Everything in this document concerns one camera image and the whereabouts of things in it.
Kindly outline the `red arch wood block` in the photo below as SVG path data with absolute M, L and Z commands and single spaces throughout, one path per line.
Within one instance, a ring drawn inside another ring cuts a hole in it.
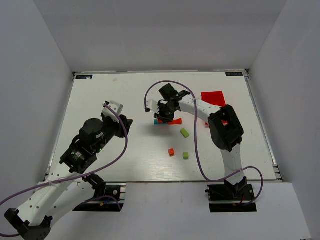
M 168 122 L 167 124 L 168 125 L 181 125 L 182 123 L 183 123 L 182 118 L 179 118 L 179 119 L 174 119 L 173 121 Z

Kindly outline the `teal long wood block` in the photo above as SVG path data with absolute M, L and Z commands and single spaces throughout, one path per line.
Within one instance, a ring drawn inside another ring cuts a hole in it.
M 165 122 L 165 123 L 159 123 L 159 122 L 158 122 L 158 119 L 155 119 L 155 120 L 153 121 L 153 124 L 154 124 L 154 125 L 167 125 L 168 123 L 167 123 L 167 122 Z

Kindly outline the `red plastic bin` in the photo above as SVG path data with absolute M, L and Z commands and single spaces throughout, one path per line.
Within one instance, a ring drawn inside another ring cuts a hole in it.
M 226 101 L 222 91 L 207 91 L 201 93 L 201 100 L 219 107 L 225 107 Z

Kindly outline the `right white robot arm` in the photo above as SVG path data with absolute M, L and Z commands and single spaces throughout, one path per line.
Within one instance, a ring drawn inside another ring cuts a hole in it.
M 154 117 L 163 123 L 174 120 L 175 112 L 180 111 L 194 116 L 208 124 L 214 145 L 220 149 L 224 164 L 224 187 L 233 198 L 238 197 L 247 185 L 241 161 L 241 142 L 244 129 L 230 105 L 215 106 L 195 98 L 190 90 L 178 92 L 171 84 L 159 90 L 162 100 L 146 100 L 145 109 L 154 112 Z

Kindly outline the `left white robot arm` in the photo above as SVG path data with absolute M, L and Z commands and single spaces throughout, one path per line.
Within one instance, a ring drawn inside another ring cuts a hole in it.
M 132 119 L 104 108 L 101 118 L 90 118 L 80 128 L 69 148 L 46 181 L 34 188 L 34 194 L 4 217 L 24 240 L 44 240 L 52 226 L 78 205 L 107 198 L 117 201 L 112 188 L 88 168 L 113 137 L 127 139 Z

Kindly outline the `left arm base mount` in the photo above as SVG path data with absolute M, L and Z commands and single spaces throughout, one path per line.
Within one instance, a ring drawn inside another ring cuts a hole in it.
M 97 174 L 82 178 L 83 183 L 90 184 L 90 198 L 76 206 L 73 212 L 121 212 L 126 195 L 125 183 L 107 183 Z

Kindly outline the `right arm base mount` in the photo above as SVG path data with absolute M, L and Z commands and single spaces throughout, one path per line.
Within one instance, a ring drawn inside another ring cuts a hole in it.
M 255 202 L 248 204 L 255 198 L 251 184 L 248 184 L 237 195 L 233 196 L 223 184 L 208 185 L 205 193 L 208 196 L 211 213 L 253 213 L 257 212 Z

